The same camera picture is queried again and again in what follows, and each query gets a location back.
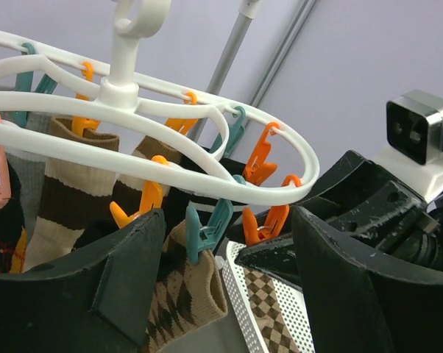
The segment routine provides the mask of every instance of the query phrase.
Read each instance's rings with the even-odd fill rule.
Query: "gray wall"
[[[386,101],[417,88],[443,97],[443,0],[319,0],[261,109],[295,128],[325,171],[348,149],[371,157],[386,142]],[[260,133],[251,126],[234,156]],[[270,140],[273,186],[302,167]]]

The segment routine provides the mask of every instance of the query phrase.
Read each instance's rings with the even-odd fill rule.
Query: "white bracket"
[[[443,192],[443,153],[432,163],[420,165],[386,144],[371,161],[407,184],[428,204]]]
[[[134,1],[140,6],[128,19]],[[155,35],[166,20],[171,0],[118,0],[113,24],[112,62],[109,76],[101,80],[98,100],[111,107],[135,111],[138,85],[134,82],[138,44]]]
[[[239,13],[254,20],[260,7],[261,0],[242,0]]]

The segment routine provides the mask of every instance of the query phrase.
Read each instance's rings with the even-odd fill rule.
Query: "patterned sock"
[[[282,317],[272,279],[257,271],[244,269],[249,304],[269,352],[298,353]]]
[[[13,88],[0,86],[0,90],[13,90]],[[0,112],[2,120],[14,121],[13,112]],[[29,112],[27,130],[48,133],[52,116],[46,113]],[[45,177],[45,158],[28,154],[14,155],[14,151],[7,153],[7,161],[14,168],[21,181],[21,204],[25,217],[25,229],[30,238],[35,230],[40,197],[42,194],[43,180]]]
[[[19,274],[24,267],[27,235],[21,207],[21,183],[9,166],[11,198],[0,209],[0,274]]]
[[[98,239],[107,237],[118,231],[118,226],[113,219],[99,219],[89,224],[82,235],[74,243],[73,249],[77,250],[83,246],[87,246]],[[160,265],[157,271],[157,281],[162,281],[176,268],[177,261],[175,261],[167,253],[162,253],[160,257]]]
[[[132,156],[151,160],[154,156],[161,155],[169,162],[179,164],[181,153],[172,147],[146,136],[133,151]],[[120,175],[113,186],[112,201],[116,202],[127,215],[138,211],[140,206],[141,191],[144,184],[143,179],[133,176]],[[169,192],[169,186],[161,185],[164,195]]]
[[[118,136],[86,129],[71,132],[70,118],[53,118],[49,134],[118,151]],[[115,173],[49,158],[40,209],[30,241],[25,270],[68,254],[87,225],[109,215]]]
[[[159,352],[173,340],[227,314],[222,281],[213,254],[204,250],[198,265],[187,259],[185,222],[169,234],[163,253],[183,262],[156,283],[147,327],[148,341],[142,352]]]
[[[242,175],[246,165],[229,158],[222,158],[220,163],[231,175]],[[205,173],[196,163],[189,160],[186,156],[182,156],[180,166],[190,171],[196,171],[203,174]],[[164,217],[166,220],[166,235],[169,234],[171,229],[185,219],[185,209],[189,204],[192,204],[198,211],[200,223],[202,223],[202,225],[206,225],[217,202],[217,199],[212,199],[207,196],[200,196],[189,190],[171,188],[168,196],[163,200],[163,204],[161,206],[161,208],[163,208]],[[245,204],[233,202],[233,217],[231,218],[228,226],[233,224],[233,222],[239,218],[245,206]]]

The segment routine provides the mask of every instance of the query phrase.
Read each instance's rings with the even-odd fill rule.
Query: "striped sock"
[[[27,245],[21,207],[21,182],[9,166],[11,198],[0,209],[0,274],[22,272]]]
[[[223,165],[231,175],[242,175],[245,167],[245,164],[231,160],[230,158],[222,158],[220,164]],[[205,173],[196,163],[189,160],[186,156],[182,156],[180,166],[190,171]],[[201,196],[189,190],[171,188],[161,206],[166,220],[166,234],[169,234],[176,225],[185,219],[185,209],[190,204],[192,204],[199,213],[200,223],[203,226],[206,225],[212,216],[217,202],[218,199]],[[245,206],[245,204],[240,202],[233,202],[234,212],[229,226],[239,218]]]
[[[161,155],[169,162],[179,164],[181,153],[172,147],[146,136],[133,151],[132,156],[151,160],[154,156]],[[138,211],[140,206],[143,179],[121,174],[113,186],[112,201],[122,208],[127,215]],[[161,185],[164,195],[169,192],[169,186]]]
[[[159,352],[172,341],[227,314],[222,281],[212,252],[191,263],[185,249],[185,222],[173,228],[163,253],[181,260],[168,277],[156,283],[148,317],[148,341],[142,353]]]
[[[0,90],[13,88],[0,86]],[[13,112],[0,112],[2,120],[14,121]],[[48,133],[52,116],[45,113],[29,112],[27,130]],[[34,154],[16,154],[17,151],[6,149],[7,161],[14,168],[21,181],[21,205],[25,217],[25,229],[30,238],[35,230],[40,197],[45,177],[46,158]]]
[[[70,118],[53,118],[49,134],[118,151],[118,136],[86,129],[71,132]],[[115,173],[49,158],[35,233],[27,251],[25,270],[68,254],[87,225],[109,216]]]

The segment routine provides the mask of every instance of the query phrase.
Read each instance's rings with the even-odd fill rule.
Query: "gray pole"
[[[246,35],[246,32],[251,24],[252,19],[246,17],[243,14],[239,14],[236,19],[235,25],[231,30],[231,34],[228,37],[227,44],[225,45],[223,52],[221,53],[219,63],[216,66],[215,72],[213,73],[212,80],[208,85],[207,92],[211,94],[218,95],[222,88],[222,85],[227,78],[228,72],[231,69],[231,65],[235,60],[236,54],[243,43],[243,39]],[[200,134],[202,134],[202,129],[207,123],[207,119],[199,119],[197,124],[189,131],[187,137],[192,141],[198,141]]]
[[[298,8],[295,10],[294,17],[291,19],[282,41],[275,50],[274,55],[267,65],[267,69],[264,71],[264,75],[256,86],[257,88],[255,89],[251,100],[248,102],[250,106],[257,108],[261,105],[267,91],[271,87],[272,81],[285,62],[288,53],[291,51],[295,40],[300,35],[305,22],[311,14],[311,10],[317,2],[318,0],[301,1]]]

